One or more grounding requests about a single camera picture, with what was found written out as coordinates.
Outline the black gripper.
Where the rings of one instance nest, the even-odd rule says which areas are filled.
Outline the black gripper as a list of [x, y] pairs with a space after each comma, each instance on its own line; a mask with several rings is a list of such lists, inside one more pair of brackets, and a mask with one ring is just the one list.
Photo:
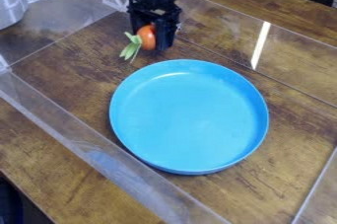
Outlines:
[[151, 4], [147, 0], [129, 0], [128, 13], [133, 34], [141, 27], [156, 23], [156, 50], [164, 51], [172, 47], [181, 13], [175, 2]]

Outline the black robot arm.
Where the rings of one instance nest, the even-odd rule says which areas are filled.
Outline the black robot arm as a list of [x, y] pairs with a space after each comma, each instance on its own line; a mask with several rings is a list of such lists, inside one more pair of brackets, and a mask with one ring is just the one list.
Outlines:
[[172, 47], [175, 33], [180, 24], [180, 7], [176, 0], [129, 0], [128, 13], [133, 33], [149, 24], [156, 28], [156, 50]]

